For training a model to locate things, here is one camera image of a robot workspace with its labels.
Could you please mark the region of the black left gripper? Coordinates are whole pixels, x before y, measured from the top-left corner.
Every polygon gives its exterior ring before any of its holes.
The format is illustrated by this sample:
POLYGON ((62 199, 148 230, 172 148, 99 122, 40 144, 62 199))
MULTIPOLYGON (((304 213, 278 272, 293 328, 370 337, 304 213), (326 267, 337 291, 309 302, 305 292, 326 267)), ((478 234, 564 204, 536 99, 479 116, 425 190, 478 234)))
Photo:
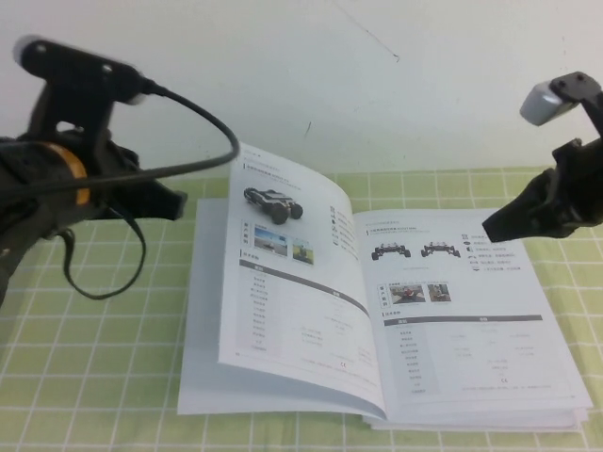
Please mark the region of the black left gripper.
MULTIPOLYGON (((43 172, 32 184, 84 182, 90 177, 132 175, 139 172, 136 153, 111 140, 88 147, 80 136, 54 136, 33 141, 44 162, 43 172)), ((188 195, 152 180, 105 188, 68 188, 51 192, 41 188, 28 203, 30 235, 57 235, 84 220, 161 218, 177 220, 184 215, 188 195)))

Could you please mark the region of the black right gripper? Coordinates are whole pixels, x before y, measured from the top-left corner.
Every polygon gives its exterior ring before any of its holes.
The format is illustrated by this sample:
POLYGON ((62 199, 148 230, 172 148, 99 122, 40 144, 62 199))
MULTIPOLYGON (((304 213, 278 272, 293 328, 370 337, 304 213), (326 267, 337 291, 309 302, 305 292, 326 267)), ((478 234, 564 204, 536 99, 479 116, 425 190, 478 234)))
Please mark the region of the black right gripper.
POLYGON ((483 223, 492 243, 532 236, 565 238, 602 223, 602 140, 575 138, 552 152, 555 166, 483 223))

